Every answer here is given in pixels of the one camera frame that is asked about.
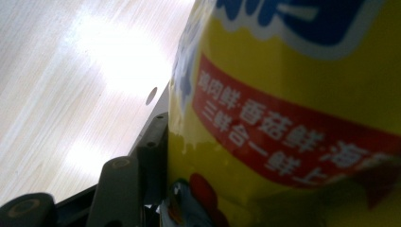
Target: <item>red banner on label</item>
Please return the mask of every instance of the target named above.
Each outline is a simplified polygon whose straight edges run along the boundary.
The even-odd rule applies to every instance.
[[[401,139],[320,113],[231,78],[204,56],[193,108],[242,163],[265,178],[316,187],[388,160]]]

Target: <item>black plastic part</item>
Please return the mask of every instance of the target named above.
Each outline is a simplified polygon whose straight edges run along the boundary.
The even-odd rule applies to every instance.
[[[59,202],[56,205],[59,219],[59,227],[85,226],[92,201],[96,192],[96,185],[77,195]]]
[[[0,207],[0,227],[85,227],[89,226],[87,225],[88,217],[91,215],[92,218],[96,213],[97,216],[106,214],[106,216],[101,215],[101,218],[108,217],[109,222],[105,221],[107,222],[105,225],[92,226],[129,226],[123,225],[123,222],[113,214],[118,213],[119,216],[122,211],[129,218],[139,219],[143,218],[142,209],[145,210],[145,219],[141,219],[141,223],[137,226],[160,227],[160,215],[156,210],[166,192],[167,122],[167,113],[154,117],[141,141],[131,150],[130,157],[125,157],[139,161],[139,164],[134,161],[134,166],[131,166],[132,171],[127,170],[127,174],[124,171],[119,173],[112,171],[112,177],[110,177],[110,171],[107,170],[108,180],[103,180],[104,174],[102,173],[99,186],[92,186],[56,206],[51,196],[45,193],[24,195],[14,199]],[[102,195],[101,198],[106,198],[105,201],[103,199],[98,201],[97,195]],[[127,195],[128,198],[139,196],[138,202],[133,201],[129,209],[126,209],[127,204],[120,201],[124,195]],[[18,218],[9,217],[10,208],[30,199],[39,199],[40,206],[35,205],[35,202],[28,202],[26,203],[27,207],[33,204],[34,209],[30,209],[29,212]],[[147,208],[143,204],[153,205]]]
[[[57,212],[53,198],[45,193],[27,194],[0,208],[1,227],[53,227]]]
[[[166,197],[168,113],[155,116],[143,138],[132,150],[145,179],[144,204],[159,205]]]
[[[100,175],[86,226],[143,226],[140,185],[140,167],[136,158],[126,156],[107,162]]]

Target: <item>round hole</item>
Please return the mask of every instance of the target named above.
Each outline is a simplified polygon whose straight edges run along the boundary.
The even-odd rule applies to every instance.
[[[112,220],[109,223],[107,223],[104,227],[121,227],[123,226],[123,223],[119,220]]]
[[[148,99],[147,99],[147,106],[154,99],[154,97],[156,96],[156,93],[157,93],[157,87],[155,87],[155,88],[153,88],[153,90],[151,90],[151,92],[148,96]]]
[[[17,218],[23,214],[35,209],[41,204],[38,199],[30,199],[27,201],[21,201],[20,203],[14,205],[8,212],[9,217]]]
[[[154,147],[154,146],[156,146],[156,143],[154,143],[154,142],[148,142],[148,147],[152,148],[152,147]]]

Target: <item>can label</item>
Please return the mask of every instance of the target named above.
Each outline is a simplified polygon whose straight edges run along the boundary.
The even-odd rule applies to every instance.
[[[293,187],[348,178],[387,161],[401,147],[399,136],[247,86],[205,56],[200,59],[193,108],[233,156],[265,178]]]

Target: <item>yellow can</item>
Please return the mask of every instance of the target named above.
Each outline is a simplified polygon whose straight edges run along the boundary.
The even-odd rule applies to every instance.
[[[369,191],[359,175],[401,149],[400,9],[197,1],[170,82],[164,226],[326,226],[329,188]]]

